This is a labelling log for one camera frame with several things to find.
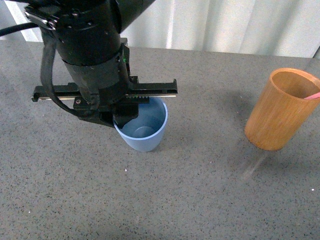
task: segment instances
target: cup rim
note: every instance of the cup rim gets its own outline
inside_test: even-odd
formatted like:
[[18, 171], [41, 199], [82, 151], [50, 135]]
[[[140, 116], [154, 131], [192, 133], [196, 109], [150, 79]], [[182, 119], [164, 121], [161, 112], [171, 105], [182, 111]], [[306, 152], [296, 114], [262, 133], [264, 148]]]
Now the cup rim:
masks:
[[294, 98], [296, 100], [301, 100], [301, 101], [306, 101], [306, 102], [311, 102], [311, 101], [320, 101], [320, 98], [316, 98], [316, 99], [304, 99], [304, 98], [300, 98], [300, 97], [296, 97], [296, 96], [292, 96], [290, 95], [289, 93], [281, 90], [275, 83], [274, 83], [274, 80], [273, 80], [273, 77], [274, 75], [278, 74], [278, 73], [284, 73], [284, 72], [288, 72], [288, 73], [294, 73], [294, 74], [297, 74], [297, 75], [300, 75], [306, 79], [308, 79], [310, 82], [312, 82], [314, 85], [316, 85], [319, 90], [320, 90], [320, 79], [317, 78], [316, 76], [304, 71], [304, 70], [300, 70], [300, 69], [296, 69], [296, 68], [290, 68], [290, 67], [282, 67], [282, 68], [278, 68], [278, 69], [275, 69], [271, 72], [270, 74], [270, 77], [269, 77], [269, 80], [271, 82], [271, 84], [275, 87], [275, 89], [277, 89], [279, 92], [291, 97], [291, 98]]
[[151, 139], [151, 138], [153, 138], [155, 135], [157, 135], [159, 132], [161, 132], [162, 129], [164, 129], [164, 127], [166, 126], [167, 121], [168, 121], [168, 108], [167, 108], [166, 103], [165, 103], [161, 98], [158, 98], [158, 99], [162, 102], [162, 104], [163, 104], [163, 106], [164, 106], [164, 110], [165, 110], [164, 122], [163, 122], [162, 126], [158, 129], [158, 131], [156, 131], [154, 134], [152, 134], [152, 135], [150, 135], [150, 136], [145, 136], [145, 137], [132, 137], [132, 136], [128, 136], [128, 135], [124, 134], [124, 133], [118, 128], [118, 126], [117, 126], [117, 124], [115, 123], [115, 121], [113, 121], [113, 125], [114, 125], [115, 129], [118, 131], [118, 133], [119, 133], [121, 136], [123, 136], [123, 137], [125, 137], [125, 138], [127, 138], [127, 139], [135, 140], [135, 141], [142, 141], [142, 140]]

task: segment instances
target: pink straw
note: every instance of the pink straw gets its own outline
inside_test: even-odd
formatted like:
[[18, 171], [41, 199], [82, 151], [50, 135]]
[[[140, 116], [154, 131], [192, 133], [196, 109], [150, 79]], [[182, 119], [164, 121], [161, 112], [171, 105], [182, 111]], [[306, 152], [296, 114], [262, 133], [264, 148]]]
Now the pink straw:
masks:
[[311, 99], [317, 99], [317, 98], [320, 98], [320, 92], [316, 93], [316, 94], [313, 94], [311, 96], [307, 96], [305, 97], [304, 99], [305, 100], [311, 100]]

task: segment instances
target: black strap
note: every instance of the black strap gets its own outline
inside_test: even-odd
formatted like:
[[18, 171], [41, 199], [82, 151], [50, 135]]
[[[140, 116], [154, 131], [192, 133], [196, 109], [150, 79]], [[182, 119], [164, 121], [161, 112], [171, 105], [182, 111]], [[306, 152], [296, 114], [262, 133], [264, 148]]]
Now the black strap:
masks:
[[57, 104], [60, 108], [67, 111], [68, 113], [75, 115], [77, 117], [89, 117], [94, 114], [93, 110], [86, 111], [85, 113], [80, 113], [74, 109], [69, 108], [65, 105], [56, 95], [53, 86], [53, 65], [56, 54], [57, 41], [53, 33], [50, 30], [40, 28], [42, 32], [42, 39], [44, 43], [42, 62], [41, 62], [41, 72], [40, 79], [46, 94], [52, 99], [52, 101]]

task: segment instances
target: white curtain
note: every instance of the white curtain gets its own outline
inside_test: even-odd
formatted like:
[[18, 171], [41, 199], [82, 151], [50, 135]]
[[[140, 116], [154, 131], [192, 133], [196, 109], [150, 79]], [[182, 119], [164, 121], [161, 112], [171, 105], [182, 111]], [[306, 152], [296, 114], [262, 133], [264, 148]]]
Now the white curtain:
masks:
[[133, 47], [312, 58], [319, 13], [320, 0], [156, 0], [121, 36]]

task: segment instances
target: screw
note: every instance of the screw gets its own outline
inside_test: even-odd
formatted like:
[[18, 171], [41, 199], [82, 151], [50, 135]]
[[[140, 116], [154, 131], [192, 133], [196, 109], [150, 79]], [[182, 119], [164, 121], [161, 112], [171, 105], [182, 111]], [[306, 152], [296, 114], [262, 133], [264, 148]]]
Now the screw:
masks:
[[56, 26], [57, 26], [57, 21], [56, 20], [51, 20], [51, 21], [48, 22], [48, 24], [53, 30], [56, 30]]

